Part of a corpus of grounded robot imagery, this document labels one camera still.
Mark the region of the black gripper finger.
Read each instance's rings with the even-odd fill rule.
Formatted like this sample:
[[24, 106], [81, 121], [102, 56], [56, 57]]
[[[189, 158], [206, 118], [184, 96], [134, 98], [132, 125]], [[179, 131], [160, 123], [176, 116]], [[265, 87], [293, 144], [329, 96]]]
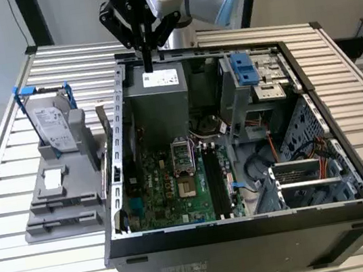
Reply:
[[149, 73], [153, 72], [151, 52], [164, 45], [179, 20], [180, 12], [172, 12], [164, 16], [160, 24], [155, 29], [152, 29], [151, 18], [144, 21], [144, 43]]
[[128, 49], [134, 48], [135, 51], [141, 54], [144, 71], [148, 73], [149, 65], [141, 25], [137, 20], [131, 5], [126, 3], [125, 8], [126, 15], [128, 16], [126, 21], [128, 21], [130, 28], [125, 26], [125, 24], [116, 17], [114, 6], [110, 2], [105, 2], [100, 5], [99, 21], [121, 44], [123, 44], [123, 46]]

